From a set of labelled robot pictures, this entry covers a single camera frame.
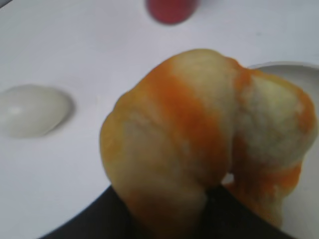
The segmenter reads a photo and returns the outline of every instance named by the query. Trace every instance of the white plate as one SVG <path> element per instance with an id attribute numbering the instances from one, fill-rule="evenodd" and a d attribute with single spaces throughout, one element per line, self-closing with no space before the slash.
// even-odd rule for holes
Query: white plate
<path id="1" fill-rule="evenodd" d="M 319 66 L 301 62 L 270 62 L 251 66 L 300 86 L 319 113 Z M 300 239 L 319 237 L 319 140 L 306 155 L 300 182 L 284 201 L 283 231 Z"/>

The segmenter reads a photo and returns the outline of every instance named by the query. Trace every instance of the red object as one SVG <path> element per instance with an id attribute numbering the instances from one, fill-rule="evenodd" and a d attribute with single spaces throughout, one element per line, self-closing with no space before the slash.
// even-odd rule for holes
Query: red object
<path id="1" fill-rule="evenodd" d="M 199 0 L 147 0 L 147 8 L 156 20 L 175 24 L 188 19 L 198 3 Z"/>

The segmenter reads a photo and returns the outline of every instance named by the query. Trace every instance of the white table surface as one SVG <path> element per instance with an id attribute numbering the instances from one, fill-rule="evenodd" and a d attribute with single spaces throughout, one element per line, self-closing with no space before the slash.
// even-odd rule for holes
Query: white table surface
<path id="1" fill-rule="evenodd" d="M 39 237 L 107 188 L 100 125 L 156 64 L 192 48 L 216 49 L 245 66 L 318 64 L 318 10 L 318 0 L 202 0 L 188 21 L 164 26 L 143 0 L 13 0 L 1 8 L 0 91 L 55 86 L 73 97 L 76 113 L 43 138 L 0 138 L 0 238 Z M 319 215 L 303 221 L 283 229 L 318 238 Z"/>

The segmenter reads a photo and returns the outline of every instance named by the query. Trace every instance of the orange-glazed bread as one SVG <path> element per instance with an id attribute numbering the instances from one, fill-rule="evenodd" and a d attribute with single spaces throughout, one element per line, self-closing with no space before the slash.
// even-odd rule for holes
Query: orange-glazed bread
<path id="1" fill-rule="evenodd" d="M 115 191 L 156 239 L 185 238 L 226 185 L 268 222 L 297 185 L 317 136 L 309 96 L 276 76 L 196 49 L 169 58 L 117 101 L 103 123 L 103 165 Z"/>

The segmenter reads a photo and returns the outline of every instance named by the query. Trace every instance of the peeled egg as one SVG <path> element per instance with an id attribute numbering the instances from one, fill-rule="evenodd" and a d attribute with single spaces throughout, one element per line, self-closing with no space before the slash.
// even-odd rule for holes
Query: peeled egg
<path id="1" fill-rule="evenodd" d="M 0 93 L 0 134 L 41 136 L 56 127 L 72 110 L 62 92 L 44 86 L 23 85 Z"/>

